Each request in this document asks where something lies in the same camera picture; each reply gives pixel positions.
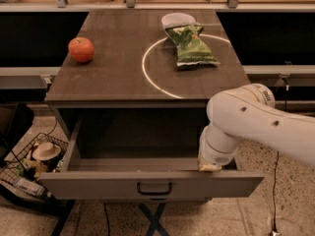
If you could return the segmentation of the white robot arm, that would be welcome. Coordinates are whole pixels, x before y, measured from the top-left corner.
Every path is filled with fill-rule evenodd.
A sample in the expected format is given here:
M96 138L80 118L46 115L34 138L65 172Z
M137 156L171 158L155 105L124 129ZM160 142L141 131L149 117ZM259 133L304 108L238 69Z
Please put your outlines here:
M315 166L315 118L275 108L273 93L261 84L221 91L209 100L210 124L201 134L198 169L218 171L244 140L279 150Z

